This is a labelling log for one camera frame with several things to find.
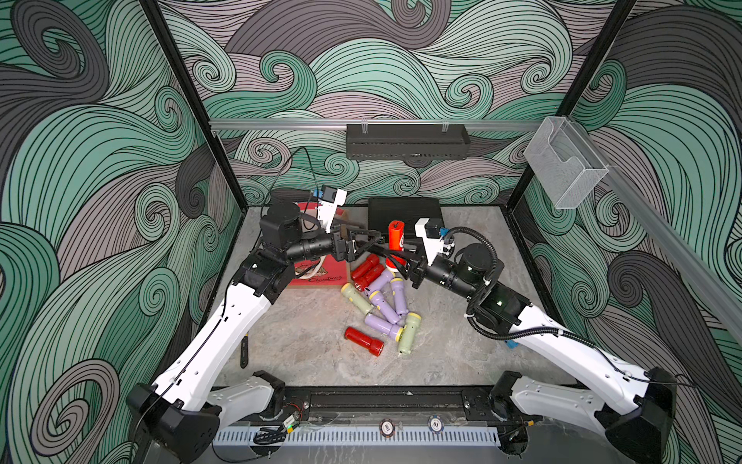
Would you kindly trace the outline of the red flashlight dark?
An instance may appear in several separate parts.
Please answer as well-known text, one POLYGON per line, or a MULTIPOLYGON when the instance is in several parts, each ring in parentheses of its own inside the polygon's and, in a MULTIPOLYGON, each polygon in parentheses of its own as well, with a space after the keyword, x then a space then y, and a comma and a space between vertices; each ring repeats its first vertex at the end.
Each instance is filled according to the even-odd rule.
POLYGON ((367 336, 367 334, 362 333, 353 327, 348 327, 345 330, 344 338, 367 350, 374 357, 380 357, 385 347, 382 340, 373 338, 372 336, 367 336))

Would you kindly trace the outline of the red flashlight white rim logo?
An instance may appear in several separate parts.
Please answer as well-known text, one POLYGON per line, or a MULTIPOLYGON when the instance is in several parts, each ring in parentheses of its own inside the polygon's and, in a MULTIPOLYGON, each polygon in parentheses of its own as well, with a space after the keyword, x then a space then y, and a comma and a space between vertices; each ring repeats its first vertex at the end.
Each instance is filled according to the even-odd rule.
MULTIPOLYGON (((393 220, 388 225, 388 249, 390 251, 404 251, 405 223, 402 220, 393 220)), ((406 266, 404 258, 390 255, 386 259, 386 266, 390 272, 397 272, 406 266)))

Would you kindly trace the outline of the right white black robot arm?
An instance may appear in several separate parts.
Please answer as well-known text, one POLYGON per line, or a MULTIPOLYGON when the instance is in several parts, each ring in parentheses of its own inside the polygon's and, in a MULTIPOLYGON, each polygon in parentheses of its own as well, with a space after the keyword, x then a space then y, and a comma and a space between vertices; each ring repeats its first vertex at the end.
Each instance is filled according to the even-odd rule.
POLYGON ((500 283, 504 263, 489 245, 471 244, 458 258, 452 257, 450 245, 434 258, 424 251, 380 246, 371 251, 390 259, 393 270, 413 285, 429 280, 465 298, 465 318, 481 336, 515 340, 578 382, 575 387, 549 385, 506 373, 493 392, 505 411, 591 430, 636 463, 662 461, 676 415, 677 379, 672 373, 624 361, 558 324, 500 283))

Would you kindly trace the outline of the red jute tote bag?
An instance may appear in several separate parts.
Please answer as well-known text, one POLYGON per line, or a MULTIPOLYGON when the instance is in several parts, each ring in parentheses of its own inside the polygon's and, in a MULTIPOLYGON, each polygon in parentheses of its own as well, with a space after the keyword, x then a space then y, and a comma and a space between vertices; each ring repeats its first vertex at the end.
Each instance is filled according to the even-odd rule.
MULTIPOLYGON (((301 212, 307 213, 312 218, 317 215, 317 203, 316 202, 300 202, 298 203, 301 212)), ((338 208, 335 213, 334 224, 338 224, 340 220, 348 220, 348 213, 343 208, 338 208)), ((309 220, 303 220, 303 231, 307 232, 317 228, 309 220)), ((342 287, 347 283, 350 277, 350 267, 345 261, 336 261, 332 256, 323 258, 324 261, 320 262, 320 258, 305 260, 295 265, 295 271, 297 276, 301 275, 300 278, 295 278, 290 284, 290 287, 302 288, 302 287, 342 287)))

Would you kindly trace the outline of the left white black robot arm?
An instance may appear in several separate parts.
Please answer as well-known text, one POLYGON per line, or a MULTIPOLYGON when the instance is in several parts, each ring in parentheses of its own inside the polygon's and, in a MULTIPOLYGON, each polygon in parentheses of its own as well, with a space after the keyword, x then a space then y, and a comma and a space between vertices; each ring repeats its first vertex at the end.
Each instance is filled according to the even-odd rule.
POLYGON ((220 306, 151 384, 135 385, 127 397, 138 428, 179 462, 195 462, 218 431, 269 409, 277 410, 280 381, 258 373, 220 391, 214 384, 243 337, 295 279, 298 262, 331 256, 353 262, 382 241, 379 231, 334 223, 335 208, 320 204, 314 222, 295 203, 276 203, 259 220, 260 237, 225 291, 220 306))

